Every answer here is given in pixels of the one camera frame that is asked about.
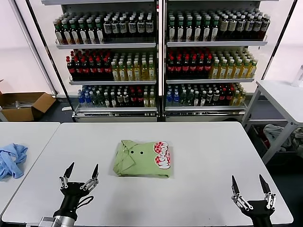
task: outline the blue towel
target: blue towel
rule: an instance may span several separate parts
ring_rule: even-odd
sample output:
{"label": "blue towel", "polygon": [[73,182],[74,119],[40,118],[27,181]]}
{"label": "blue towel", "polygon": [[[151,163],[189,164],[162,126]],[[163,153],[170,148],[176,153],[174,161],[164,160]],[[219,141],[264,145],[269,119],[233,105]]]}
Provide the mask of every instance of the blue towel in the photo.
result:
{"label": "blue towel", "polygon": [[14,143],[0,148],[0,179],[7,174],[14,178],[19,178],[24,174],[17,164],[25,162],[27,149],[25,146]]}

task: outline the display shelf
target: display shelf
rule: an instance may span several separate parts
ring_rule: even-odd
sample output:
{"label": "display shelf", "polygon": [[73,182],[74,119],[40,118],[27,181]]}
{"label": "display shelf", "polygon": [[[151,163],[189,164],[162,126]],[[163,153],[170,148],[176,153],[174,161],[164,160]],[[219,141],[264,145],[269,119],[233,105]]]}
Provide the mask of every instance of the display shelf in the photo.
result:
{"label": "display shelf", "polygon": [[91,4],[91,3],[119,3],[119,2],[153,2],[153,0],[41,0],[45,6]]}
{"label": "display shelf", "polygon": [[167,42],[167,47],[186,46],[265,46],[267,41]]}
{"label": "display shelf", "polygon": [[155,80],[139,80],[139,81],[70,81],[70,85],[132,85],[132,84],[156,84]]}
{"label": "display shelf", "polygon": [[206,83],[241,83],[253,82],[254,79],[168,79],[167,84],[206,84]]}
{"label": "display shelf", "polygon": [[246,106],[166,106],[165,111],[243,111]]}

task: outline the table leg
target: table leg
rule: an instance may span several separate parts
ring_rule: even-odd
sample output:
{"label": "table leg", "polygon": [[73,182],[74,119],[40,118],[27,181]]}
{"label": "table leg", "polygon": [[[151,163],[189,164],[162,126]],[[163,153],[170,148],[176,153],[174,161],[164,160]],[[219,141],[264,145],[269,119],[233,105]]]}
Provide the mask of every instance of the table leg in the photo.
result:
{"label": "table leg", "polygon": [[259,90],[259,87],[257,87],[254,95],[251,98],[250,104],[248,105],[248,107],[247,107],[247,109],[245,111],[243,119],[242,119],[242,126],[243,126],[243,128],[245,129],[246,132],[248,132],[248,130],[250,129],[250,126],[251,126],[251,124],[247,125],[247,121],[248,121],[248,119],[250,117],[250,114],[251,114],[251,111],[252,111],[252,107],[258,101],[260,95],[261,95],[261,92]]}
{"label": "table leg", "polygon": [[271,144],[270,148],[267,150],[265,155],[262,157],[262,161],[264,164],[267,164],[269,160],[273,157],[273,155],[280,149],[281,145],[286,141],[288,136],[297,128],[298,125],[289,122],[285,128],[282,130],[280,135],[276,138],[276,140]]}

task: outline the printed logo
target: printed logo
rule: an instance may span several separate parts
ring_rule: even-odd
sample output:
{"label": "printed logo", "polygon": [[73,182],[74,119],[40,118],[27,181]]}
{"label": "printed logo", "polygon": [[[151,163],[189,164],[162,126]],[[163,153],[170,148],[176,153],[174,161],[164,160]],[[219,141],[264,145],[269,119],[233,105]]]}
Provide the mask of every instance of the printed logo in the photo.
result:
{"label": "printed logo", "polygon": [[167,142],[157,142],[153,146],[153,150],[158,154],[155,158],[155,163],[159,166],[159,169],[170,168],[170,155],[169,145]]}

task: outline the white table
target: white table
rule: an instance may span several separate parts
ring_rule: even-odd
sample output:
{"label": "white table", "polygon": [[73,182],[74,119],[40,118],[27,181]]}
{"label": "white table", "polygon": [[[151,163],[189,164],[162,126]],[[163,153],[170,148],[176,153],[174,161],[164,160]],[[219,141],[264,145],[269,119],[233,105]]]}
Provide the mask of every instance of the white table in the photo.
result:
{"label": "white table", "polygon": [[28,147],[25,163],[18,165],[24,175],[0,180],[0,217],[59,125],[59,122],[0,122],[0,147],[11,143]]}
{"label": "white table", "polygon": [[[117,177],[120,140],[167,141],[173,176]],[[38,223],[63,199],[59,176],[75,162],[70,181],[86,181],[99,163],[95,199],[78,211],[77,226],[247,226],[231,200],[232,175],[248,200],[262,200],[262,174],[277,193],[273,224],[293,221],[281,194],[238,122],[63,123],[3,214],[3,221]]]}
{"label": "white table", "polygon": [[252,109],[258,101],[261,93],[288,121],[284,130],[262,157],[263,162],[266,164],[280,149],[281,145],[286,141],[289,135],[297,127],[303,126],[303,102],[301,101],[301,98],[303,97],[303,88],[293,87],[289,82],[275,80],[258,80],[257,85],[258,87],[242,119],[242,126],[245,127],[245,130],[249,130],[251,122],[254,124],[262,122],[262,120],[250,120]]}

